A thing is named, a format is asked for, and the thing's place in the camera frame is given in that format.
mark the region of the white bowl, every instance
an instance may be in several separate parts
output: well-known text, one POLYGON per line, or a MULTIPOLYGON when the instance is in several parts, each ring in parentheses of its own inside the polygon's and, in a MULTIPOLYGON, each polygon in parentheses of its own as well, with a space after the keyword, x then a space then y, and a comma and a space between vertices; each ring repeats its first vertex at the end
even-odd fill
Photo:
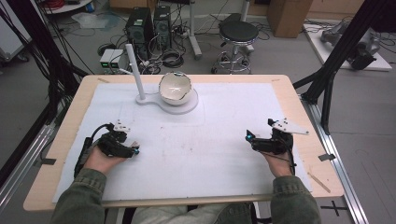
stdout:
POLYGON ((182 72, 166 73, 160 82, 160 95, 169 105, 183 105, 191 98, 191 80, 182 72))

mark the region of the sleeve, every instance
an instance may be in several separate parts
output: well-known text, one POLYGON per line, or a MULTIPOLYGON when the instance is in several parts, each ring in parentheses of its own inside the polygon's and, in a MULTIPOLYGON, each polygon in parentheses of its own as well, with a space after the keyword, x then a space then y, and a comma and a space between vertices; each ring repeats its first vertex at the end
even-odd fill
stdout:
POLYGON ((59 198, 50 223, 104 223, 102 195, 105 185, 105 175, 92 169, 82 169, 59 198))
POLYGON ((320 223, 317 202, 297 176, 281 176, 274 180, 271 201, 273 223, 320 223))

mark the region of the stool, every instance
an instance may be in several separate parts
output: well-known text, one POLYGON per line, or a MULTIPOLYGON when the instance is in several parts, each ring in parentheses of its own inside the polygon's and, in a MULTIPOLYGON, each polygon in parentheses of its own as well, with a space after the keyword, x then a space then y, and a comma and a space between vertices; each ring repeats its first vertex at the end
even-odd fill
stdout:
POLYGON ((230 54, 223 51, 212 66, 212 74, 218 72, 218 68, 233 72, 248 70, 251 74, 250 60, 244 52, 239 51, 239 47, 254 43, 259 35, 259 30, 252 24, 245 21, 227 21, 219 28, 219 34, 225 44, 233 44, 233 52, 230 54))

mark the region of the circular base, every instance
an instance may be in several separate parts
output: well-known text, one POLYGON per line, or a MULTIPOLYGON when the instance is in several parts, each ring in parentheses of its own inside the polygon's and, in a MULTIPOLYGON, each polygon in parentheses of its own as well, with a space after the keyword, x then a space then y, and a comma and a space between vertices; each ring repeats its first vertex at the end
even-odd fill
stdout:
POLYGON ((140 95, 136 96, 136 102, 139 105, 157 105, 166 113, 173 115, 187 114, 190 111, 192 111, 198 105, 199 102, 198 93, 196 90, 193 90, 190 100, 183 105, 169 105, 163 100, 163 98, 161 98, 159 92, 152 94, 146 93, 145 95, 146 95, 146 99, 144 100, 140 99, 140 95))

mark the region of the floor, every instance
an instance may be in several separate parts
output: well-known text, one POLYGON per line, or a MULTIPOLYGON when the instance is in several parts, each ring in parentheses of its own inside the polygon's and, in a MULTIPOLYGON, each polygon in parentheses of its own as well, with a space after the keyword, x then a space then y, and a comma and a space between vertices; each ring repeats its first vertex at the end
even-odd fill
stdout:
MULTIPOLYGON (((65 38, 95 74, 102 74, 97 49, 110 41, 116 42, 117 35, 122 35, 125 21, 119 17, 111 17, 111 25, 105 29, 79 29, 76 23, 71 23, 71 15, 64 13, 57 18, 60 26, 67 32, 65 38)), ((203 24, 207 28, 212 23, 206 22, 209 20, 213 18, 208 16, 197 19, 196 27, 203 24)), ((251 16, 248 21, 259 22, 262 27, 268 27, 264 17, 251 16)), ((212 29, 210 33, 215 34, 217 31, 212 29)), ((277 38, 267 29, 263 29, 260 37, 262 39, 253 45, 255 51, 250 56, 253 74, 284 74, 295 82, 321 67, 318 56, 303 33, 297 38, 277 38)), ((178 70, 186 74, 210 74, 212 63, 221 52, 221 41, 217 35, 198 35, 197 39, 203 58, 195 61, 191 45, 186 41, 184 46, 187 52, 183 56, 185 62, 178 70)), ((381 48, 379 53, 394 67, 396 47, 387 48, 393 52, 381 48)), ((75 54, 71 56, 74 64, 88 71, 75 54)), ((163 68, 161 74, 171 70, 163 68)), ((395 69, 389 72, 340 69, 334 80, 330 114, 332 139, 371 223, 396 222, 395 86, 395 69)), ((0 68, 0 165, 3 166, 47 104, 47 87, 47 80, 41 76, 33 60, 28 63, 14 60, 0 68)), ((306 89, 307 87, 302 87, 297 92, 303 93, 306 89)), ((18 186, 0 214, 2 223, 50 221, 51 212, 31 213, 24 211, 22 207, 38 169, 33 166, 18 186)), ((318 199, 318 206, 323 223, 353 223, 343 198, 318 199)), ((260 203, 260 210, 262 217, 269 216, 268 203, 260 203)))

